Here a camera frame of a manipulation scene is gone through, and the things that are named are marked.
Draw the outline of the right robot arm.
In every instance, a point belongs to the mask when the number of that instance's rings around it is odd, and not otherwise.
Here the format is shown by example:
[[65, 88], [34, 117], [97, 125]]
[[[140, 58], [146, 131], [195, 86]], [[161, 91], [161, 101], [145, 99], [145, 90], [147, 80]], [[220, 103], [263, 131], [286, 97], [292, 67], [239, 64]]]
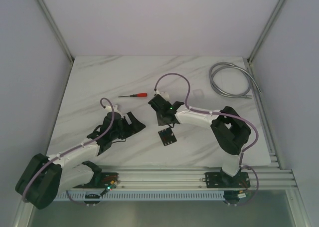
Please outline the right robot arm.
[[231, 187], [238, 181], [242, 148], [249, 140], [251, 129], [233, 108], [226, 106], [220, 111], [192, 109], [180, 101], [171, 104], [160, 94], [148, 104], [155, 110], [159, 125], [191, 124], [210, 129], [225, 152], [221, 182]]

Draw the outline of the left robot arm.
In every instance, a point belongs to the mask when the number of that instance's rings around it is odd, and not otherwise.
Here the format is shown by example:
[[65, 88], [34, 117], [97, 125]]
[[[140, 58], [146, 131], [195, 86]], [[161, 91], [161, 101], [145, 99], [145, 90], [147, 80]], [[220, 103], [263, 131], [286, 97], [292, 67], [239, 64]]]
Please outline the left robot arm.
[[36, 154], [19, 178], [15, 191], [23, 200], [39, 210], [49, 206], [56, 196], [74, 187], [102, 188], [102, 169], [94, 160], [112, 144], [124, 142], [145, 129], [132, 112], [122, 116], [109, 112], [86, 139], [62, 153], [45, 156]]

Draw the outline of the black fuse box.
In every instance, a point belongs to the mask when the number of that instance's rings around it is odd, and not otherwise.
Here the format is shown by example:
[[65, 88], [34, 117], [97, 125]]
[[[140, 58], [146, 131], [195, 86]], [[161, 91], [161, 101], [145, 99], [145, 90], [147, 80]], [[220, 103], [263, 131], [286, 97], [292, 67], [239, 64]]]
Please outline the black fuse box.
[[172, 131], [172, 128], [170, 127], [158, 131], [158, 134], [164, 146], [168, 146], [177, 142], [177, 139]]

